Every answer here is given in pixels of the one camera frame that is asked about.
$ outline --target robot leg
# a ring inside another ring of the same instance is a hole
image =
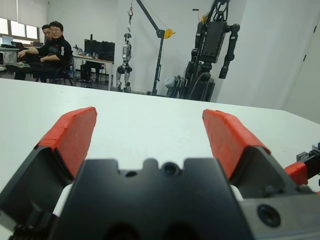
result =
[[[122,92],[121,90],[121,75],[124,74],[124,70],[122,68],[122,65],[119,66],[116,70],[116,87],[118,92]]]
[[[124,74],[125,91],[127,93],[131,93],[131,87],[130,87],[130,82],[129,82],[130,72],[132,72],[132,68],[127,66],[126,72]]]

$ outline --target camera lens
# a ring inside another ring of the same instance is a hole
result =
[[[179,167],[175,163],[168,162],[162,166],[162,172],[167,176],[177,176],[179,174]]]

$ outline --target door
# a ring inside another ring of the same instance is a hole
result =
[[[320,18],[283,109],[320,124]]]

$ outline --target yellow pulley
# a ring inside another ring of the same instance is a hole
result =
[[[176,32],[173,32],[172,29],[167,29],[164,32],[164,39],[168,39],[170,38],[173,34],[175,34]]]

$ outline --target white table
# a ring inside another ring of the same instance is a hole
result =
[[[84,61],[103,64],[104,65],[104,69],[105,69],[105,73],[107,74],[107,72],[108,72],[108,74],[109,74],[108,90],[111,91],[111,87],[113,85],[113,80],[114,80],[114,77],[113,77],[113,65],[114,65],[114,62],[113,61],[96,59],[96,58],[92,58],[92,57],[89,57],[89,56],[73,55],[73,58],[72,58],[72,69],[73,69],[73,80],[74,81],[76,81],[76,78],[75,78],[76,60],[81,60],[82,64],[84,64]]]
[[[17,62],[17,53],[19,51],[18,48],[3,48],[0,47],[0,53],[4,53],[3,60],[5,60],[6,54],[11,53],[11,57],[9,58],[7,63],[16,63]]]
[[[286,167],[320,141],[320,125],[282,110],[198,102],[39,82],[1,79],[0,191],[35,144],[69,111],[96,107],[88,159],[116,159],[121,169],[141,169],[155,158],[183,166],[189,157],[212,157],[202,121],[205,109],[237,116]],[[319,177],[309,186],[319,191]],[[55,212],[59,213],[68,190]],[[0,239],[9,236],[0,227]]]

